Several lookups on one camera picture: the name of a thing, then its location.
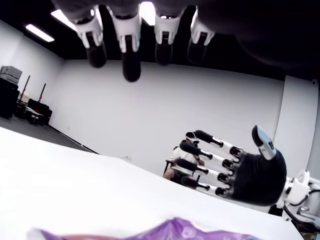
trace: white wall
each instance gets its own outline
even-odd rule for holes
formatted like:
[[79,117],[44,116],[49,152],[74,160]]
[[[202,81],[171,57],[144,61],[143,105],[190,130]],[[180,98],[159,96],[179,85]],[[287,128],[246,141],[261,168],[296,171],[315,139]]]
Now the white wall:
[[307,169],[313,178],[320,180],[320,101],[318,100],[315,131]]
[[50,106],[55,98],[51,95],[53,83],[60,72],[63,59],[3,21],[0,21],[0,43],[0,67],[14,66],[22,71],[18,90],[22,92],[30,75],[24,94],[38,100],[47,83],[41,102]]
[[311,81],[286,76],[274,145],[281,151],[287,175],[296,177],[307,168],[314,139],[318,87]]
[[275,136],[284,82],[144,63],[139,81],[129,83],[119,62],[94,69],[78,60],[65,63],[55,87],[53,127],[100,154],[130,155],[134,165],[161,176],[188,131],[201,129],[257,153],[251,130],[259,124]]
[[34,100],[39,100],[44,84],[46,84],[41,102],[50,105],[51,100],[54,101],[54,96],[51,95],[54,81],[58,77],[63,62],[59,56],[23,36],[10,65],[22,71],[18,90],[23,91],[30,75],[24,94]]
[[22,37],[22,32],[0,20],[0,66],[9,65]]

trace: table surface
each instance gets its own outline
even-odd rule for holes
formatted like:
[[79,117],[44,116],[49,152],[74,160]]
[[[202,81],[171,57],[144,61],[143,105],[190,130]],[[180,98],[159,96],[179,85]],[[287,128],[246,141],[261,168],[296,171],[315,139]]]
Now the table surface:
[[281,217],[210,197],[119,158],[0,128],[0,239],[33,227],[128,237],[180,217],[205,231],[301,240]]

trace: robot finger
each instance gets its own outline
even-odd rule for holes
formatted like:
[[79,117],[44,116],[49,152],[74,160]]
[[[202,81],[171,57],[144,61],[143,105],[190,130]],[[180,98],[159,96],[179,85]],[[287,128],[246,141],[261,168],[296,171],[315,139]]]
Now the robot finger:
[[104,66],[107,62],[107,53],[99,6],[84,8],[76,15],[67,13],[66,16],[74,24],[77,35],[86,49],[90,65],[95,68]]
[[191,38],[188,45],[187,56],[189,62],[200,64],[205,57],[207,46],[215,33],[207,28],[198,19],[198,9],[195,11],[191,23]]
[[168,65],[173,55],[173,43],[178,32],[185,7],[168,7],[154,4],[155,7],[155,60],[162,66]]
[[122,72],[125,79],[135,82],[141,75],[141,63],[138,55],[140,45],[141,16],[139,2],[129,6],[109,5],[116,38],[122,52]]
[[232,178],[232,174],[219,172],[204,166],[199,166],[183,158],[176,159],[175,163],[181,168],[187,169],[202,176],[207,176],[208,178],[214,181],[219,181],[220,183],[223,183],[222,186],[226,189],[229,189],[231,187],[229,182]]
[[204,151],[192,144],[189,144],[185,141],[181,142],[180,148],[190,154],[197,155],[201,160],[212,162],[213,164],[217,166],[224,167],[226,170],[233,172],[233,169],[238,164],[237,161],[231,159],[231,158],[224,158],[222,156],[213,154],[208,151]]
[[229,189],[227,189],[226,187],[212,186],[209,184],[197,182],[196,180],[191,179],[188,176],[184,176],[183,178],[181,178],[181,183],[186,187],[195,189],[199,192],[202,192],[214,197],[219,196],[224,198],[227,196],[229,192]]
[[252,139],[264,159],[271,160],[274,158],[277,149],[274,147],[271,138],[259,125],[255,125],[252,129]]
[[205,141],[206,143],[211,144],[218,149],[221,149],[227,154],[231,154],[233,157],[237,159],[241,156],[243,152],[243,150],[240,147],[234,146],[227,141],[211,136],[210,134],[204,131],[197,130],[194,132],[194,134],[198,139]]

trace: robotic hand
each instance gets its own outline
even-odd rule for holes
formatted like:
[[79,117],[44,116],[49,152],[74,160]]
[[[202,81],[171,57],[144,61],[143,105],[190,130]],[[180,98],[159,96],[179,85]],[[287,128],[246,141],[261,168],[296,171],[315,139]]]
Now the robotic hand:
[[[122,52],[123,75],[129,82],[135,82],[140,78],[141,64],[138,51],[141,30],[141,16],[139,15],[141,0],[52,0],[52,2],[74,24],[77,34],[86,48],[89,63],[95,68],[101,68],[107,61],[103,41],[104,29],[98,7],[98,5],[105,5],[111,15]],[[153,0],[152,2],[155,8],[155,59],[164,66],[171,61],[173,43],[181,16],[185,8],[196,1]],[[197,64],[201,62],[213,36],[214,33],[199,21],[197,10],[191,24],[191,39],[188,48],[190,62]]]
[[182,184],[211,196],[247,204],[277,204],[284,209],[282,216],[286,220],[292,219],[303,225],[312,223],[312,227],[309,226],[308,229],[319,231],[317,226],[320,224],[320,204],[314,193],[320,191],[320,181],[310,178],[306,170],[302,170],[297,178],[287,177],[284,157],[261,127],[256,125],[252,129],[252,138],[260,154],[245,152],[200,130],[194,134],[198,139],[230,154],[231,158],[224,158],[182,142],[182,150],[225,169],[218,172],[184,159],[177,159],[178,166],[216,180],[217,186],[200,183],[189,177],[183,177]]

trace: robotic arm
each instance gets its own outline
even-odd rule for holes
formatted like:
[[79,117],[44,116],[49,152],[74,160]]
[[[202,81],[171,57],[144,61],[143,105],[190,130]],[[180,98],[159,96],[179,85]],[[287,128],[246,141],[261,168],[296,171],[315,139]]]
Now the robotic arm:
[[185,186],[211,196],[252,205],[277,204],[279,208],[283,208],[282,216],[286,220],[292,219],[302,225],[311,223],[313,230],[320,230],[320,200],[317,196],[317,192],[320,192],[320,181],[310,178],[307,170],[302,170],[295,178],[287,177],[284,157],[261,127],[256,125],[252,129],[252,138],[260,154],[245,152],[200,130],[194,134],[198,139],[230,154],[230,158],[182,142],[182,150],[225,169],[225,172],[218,172],[184,159],[177,159],[176,164],[180,167],[206,175],[217,183],[217,186],[212,186],[184,177],[181,181]]

